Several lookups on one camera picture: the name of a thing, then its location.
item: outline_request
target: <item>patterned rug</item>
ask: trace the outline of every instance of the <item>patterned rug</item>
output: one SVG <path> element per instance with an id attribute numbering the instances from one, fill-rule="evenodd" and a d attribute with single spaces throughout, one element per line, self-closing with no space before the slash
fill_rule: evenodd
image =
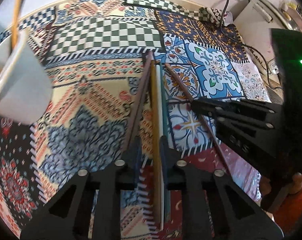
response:
<path id="1" fill-rule="evenodd" d="M 162 67 L 163 126 L 170 147 L 200 169 L 224 169 L 184 94 L 163 69 L 171 63 L 194 98 L 269 101 L 244 48 L 220 33 L 221 17 L 216 9 L 189 11 L 166 0 L 74 0 L 19 24 L 20 29 L 31 27 L 28 43 L 51 79 L 53 96 L 31 126 L 0 116 L 0 216 L 17 237 L 79 169 L 103 169 L 121 156 L 149 50 Z M 234 25 L 223 28 L 240 38 Z M 2 32 L 0 43 L 10 34 Z M 151 117 L 148 96 L 139 130 L 144 154 L 140 182 L 134 191 L 121 192 L 121 234 L 123 239 L 180 239 L 178 192 L 167 195 L 162 232 L 153 221 Z M 213 120 L 207 121 L 215 130 Z M 221 146 L 235 182 L 258 200 L 259 173 Z M 93 204 L 91 222 L 95 212 Z"/>

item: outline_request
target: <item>black device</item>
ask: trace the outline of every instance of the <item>black device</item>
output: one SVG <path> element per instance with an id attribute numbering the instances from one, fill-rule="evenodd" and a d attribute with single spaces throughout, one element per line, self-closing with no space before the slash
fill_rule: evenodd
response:
<path id="1" fill-rule="evenodd" d="M 272 191 L 261 207 L 272 213 L 287 196 L 292 176 L 302 173 L 302 33 L 271 32 L 283 80 L 283 105 L 200 98 L 191 108 L 212 116 L 217 137 L 271 180 Z"/>
<path id="2" fill-rule="evenodd" d="M 169 190 L 182 191 L 185 240 L 280 240 L 281 229 L 222 170 L 202 171 L 180 160 L 160 139 L 163 175 Z M 104 170 L 79 170 L 22 230 L 21 240 L 85 240 L 94 193 L 99 189 L 93 240 L 120 240 L 120 190 L 133 190 L 139 174 L 141 141 Z"/>

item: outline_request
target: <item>chopstick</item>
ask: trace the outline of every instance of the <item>chopstick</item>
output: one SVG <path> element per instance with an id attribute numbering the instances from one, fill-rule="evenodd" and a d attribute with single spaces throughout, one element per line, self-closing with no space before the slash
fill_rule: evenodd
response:
<path id="1" fill-rule="evenodd" d="M 11 51 L 14 49 L 18 41 L 18 19 L 21 10 L 22 0 L 15 0 L 14 11 L 13 11 L 13 22 L 11 27 Z"/>
<path id="2" fill-rule="evenodd" d="M 151 106 L 152 106 L 152 152 L 153 152 L 153 176 L 154 176 L 154 201 L 153 211 L 155 222 L 161 224 L 163 220 L 161 197 L 164 194 L 162 176 L 162 164 L 159 149 L 159 112 L 158 112 L 158 88 L 155 61 L 151 62 Z"/>
<path id="3" fill-rule="evenodd" d="M 170 72 L 170 74 L 172 75 L 172 77 L 174 78 L 174 80 L 178 83 L 180 89 L 184 92 L 184 95 L 187 97 L 187 99 L 192 102 L 193 101 L 193 97 L 192 95 L 189 93 L 188 88 L 185 86 L 185 84 L 182 82 L 181 78 L 179 77 L 179 75 L 173 70 L 173 68 L 171 68 L 170 64 L 165 63 L 164 66 L 166 67 L 166 69 Z M 200 124 L 205 127 L 208 131 L 209 131 L 209 136 L 213 139 L 214 141 L 214 146 L 216 148 L 216 151 L 218 152 L 223 165 L 225 166 L 226 170 L 228 171 L 228 173 L 231 175 L 230 172 L 230 167 L 227 164 L 227 160 L 225 158 L 225 156 L 222 153 L 222 149 L 221 146 L 216 138 L 216 136 L 214 135 L 210 125 L 206 122 L 206 120 L 204 119 L 204 117 L 199 114 L 198 115 L 199 118 L 199 122 Z"/>
<path id="4" fill-rule="evenodd" d="M 128 127 L 122 144 L 122 152 L 129 148 L 129 145 L 133 143 L 134 137 L 138 134 L 139 131 L 139 122 L 142 116 L 142 107 L 147 95 L 147 88 L 150 80 L 151 60 L 152 52 L 150 51 L 147 55 L 147 60 L 143 67 L 143 74 L 140 78 L 138 86 L 138 92 L 135 96 L 134 103 L 131 108 Z"/>

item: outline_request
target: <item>bolt head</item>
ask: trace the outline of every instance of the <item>bolt head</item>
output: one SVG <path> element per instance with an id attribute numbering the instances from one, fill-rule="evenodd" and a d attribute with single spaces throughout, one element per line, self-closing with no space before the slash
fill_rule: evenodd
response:
<path id="1" fill-rule="evenodd" d="M 224 171 L 223 170 L 215 170 L 213 174 L 217 177 L 222 177 L 224 175 Z"/>
<path id="2" fill-rule="evenodd" d="M 88 171 L 86 169 L 81 169 L 81 170 L 78 171 L 78 175 L 80 177 L 83 177 L 83 176 L 85 176 L 87 174 L 88 174 Z"/>
<path id="3" fill-rule="evenodd" d="M 125 165 L 125 161 L 124 160 L 116 160 L 114 162 L 115 166 L 121 167 L 123 165 Z"/>
<path id="4" fill-rule="evenodd" d="M 268 122 L 266 123 L 266 126 L 269 127 L 269 128 L 271 128 L 271 129 L 273 128 L 273 125 L 270 124 L 270 123 L 268 123 Z"/>
<path id="5" fill-rule="evenodd" d="M 184 167 L 184 166 L 186 166 L 186 165 L 187 165 L 187 162 L 184 161 L 184 160 L 179 160 L 179 161 L 177 161 L 177 166 L 179 166 L 179 167 Z"/>

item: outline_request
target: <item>green and white checkered tile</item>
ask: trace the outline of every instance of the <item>green and white checkered tile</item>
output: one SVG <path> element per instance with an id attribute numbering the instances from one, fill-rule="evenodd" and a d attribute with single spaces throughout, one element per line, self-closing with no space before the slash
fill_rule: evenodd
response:
<path id="1" fill-rule="evenodd" d="M 171 12 L 176 12 L 182 14 L 184 16 L 193 18 L 195 20 L 200 21 L 207 21 L 208 20 L 208 13 L 205 10 L 203 11 L 190 11 L 178 5 L 174 2 L 166 1 L 166 0 L 126 0 L 127 4 L 134 4 L 134 5 L 143 5 L 149 6 L 154 8 L 159 8 Z"/>
<path id="2" fill-rule="evenodd" d="M 47 60 L 91 48 L 145 47 L 153 50 L 162 48 L 161 40 L 151 21 L 124 22 L 92 18 L 60 28 L 53 38 Z"/>
<path id="3" fill-rule="evenodd" d="M 176 12 L 177 10 L 183 8 L 182 6 L 166 1 L 166 0 L 126 0 L 128 4 L 135 4 L 135 5 L 144 5 L 144 6 L 151 6 L 154 8 L 169 10 Z"/>

